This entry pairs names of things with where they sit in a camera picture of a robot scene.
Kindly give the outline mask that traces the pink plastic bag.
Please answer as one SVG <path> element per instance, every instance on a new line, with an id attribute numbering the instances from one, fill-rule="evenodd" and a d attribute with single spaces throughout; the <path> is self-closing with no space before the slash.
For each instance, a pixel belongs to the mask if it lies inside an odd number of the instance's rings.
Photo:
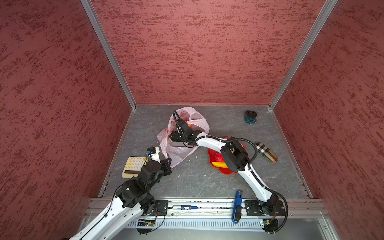
<path id="1" fill-rule="evenodd" d="M 198 129 L 208 134 L 210 131 L 210 126 L 204 118 L 204 116 L 195 110 L 192 107 L 184 107 L 176 110 L 177 114 L 185 121 L 192 121 L 192 124 L 189 125 L 194 130 Z M 178 164 L 180 164 L 185 158 L 191 155 L 193 152 L 197 150 L 198 147 L 187 148 L 187 147 L 172 147 L 170 145 L 169 135 L 176 131 L 176 123 L 173 118 L 173 115 L 168 120 L 166 128 L 164 128 L 158 135 L 157 139 L 160 142 L 160 149 L 165 156 L 165 158 L 171 158 L 171 168 L 174 168 Z"/>

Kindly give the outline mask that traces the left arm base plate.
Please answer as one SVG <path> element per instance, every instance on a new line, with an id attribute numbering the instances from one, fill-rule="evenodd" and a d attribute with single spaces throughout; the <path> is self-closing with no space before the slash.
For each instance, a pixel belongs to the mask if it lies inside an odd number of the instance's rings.
<path id="1" fill-rule="evenodd" d="M 160 215 L 160 216 L 167 215 L 168 205 L 169 205 L 168 200 L 155 200 L 153 210 L 149 215 L 156 216 L 156 213 L 157 215 Z"/>

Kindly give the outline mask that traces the yellow fake banana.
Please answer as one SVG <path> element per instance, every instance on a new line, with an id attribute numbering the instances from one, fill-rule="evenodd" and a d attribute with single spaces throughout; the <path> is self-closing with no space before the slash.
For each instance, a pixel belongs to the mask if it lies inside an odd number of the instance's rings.
<path id="1" fill-rule="evenodd" d="M 218 162 L 212 162 L 212 165 L 216 168 L 228 168 L 226 163 L 218 163 Z"/>

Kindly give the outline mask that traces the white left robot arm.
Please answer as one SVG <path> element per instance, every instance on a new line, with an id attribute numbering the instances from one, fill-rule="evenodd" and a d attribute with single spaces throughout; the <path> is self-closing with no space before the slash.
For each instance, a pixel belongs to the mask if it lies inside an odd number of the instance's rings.
<path id="1" fill-rule="evenodd" d="M 164 176 L 172 173 L 172 159 L 155 161 L 144 164 L 137 177 L 125 181 L 119 186 L 111 202 L 72 240 L 111 240 L 127 224 L 149 214 L 155 205 L 155 199 L 150 190 Z"/>

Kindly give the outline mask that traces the red flower-shaped bowl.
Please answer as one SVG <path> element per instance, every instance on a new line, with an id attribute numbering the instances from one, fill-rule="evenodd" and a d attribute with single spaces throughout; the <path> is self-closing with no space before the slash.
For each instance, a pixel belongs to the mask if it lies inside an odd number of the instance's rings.
<path id="1" fill-rule="evenodd" d="M 213 136 L 198 140 L 199 147 L 209 149 L 211 165 L 224 174 L 244 172 L 250 163 L 249 155 L 241 142 L 246 141 L 240 138 L 221 139 Z"/>

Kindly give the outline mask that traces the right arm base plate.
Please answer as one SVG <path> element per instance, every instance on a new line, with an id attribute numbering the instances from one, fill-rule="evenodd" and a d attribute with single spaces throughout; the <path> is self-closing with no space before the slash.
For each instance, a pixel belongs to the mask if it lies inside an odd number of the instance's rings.
<path id="1" fill-rule="evenodd" d="M 244 201 L 247 216 L 284 216 L 286 208 L 281 200 L 275 204 L 264 203 L 258 200 Z"/>

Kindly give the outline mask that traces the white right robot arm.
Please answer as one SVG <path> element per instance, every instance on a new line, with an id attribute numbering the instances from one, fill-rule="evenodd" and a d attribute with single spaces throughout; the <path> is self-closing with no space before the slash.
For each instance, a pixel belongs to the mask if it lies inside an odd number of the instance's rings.
<path id="1" fill-rule="evenodd" d="M 203 147 L 220 153 L 227 167 L 238 173 L 254 191 L 264 213 L 276 208 L 279 201 L 277 192 L 267 187 L 252 166 L 258 150 L 251 141 L 214 137 L 200 130 L 193 130 L 188 125 L 178 127 L 169 135 L 169 140 L 174 147 Z"/>

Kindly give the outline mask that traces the red fake strawberry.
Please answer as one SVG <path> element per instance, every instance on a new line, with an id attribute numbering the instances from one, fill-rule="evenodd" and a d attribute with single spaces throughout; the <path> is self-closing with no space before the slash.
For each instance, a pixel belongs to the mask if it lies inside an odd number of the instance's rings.
<path id="1" fill-rule="evenodd" d="M 214 160 L 214 162 L 224 163 L 225 160 L 224 160 L 222 154 L 220 154 L 220 153 L 215 153 L 215 160 Z"/>

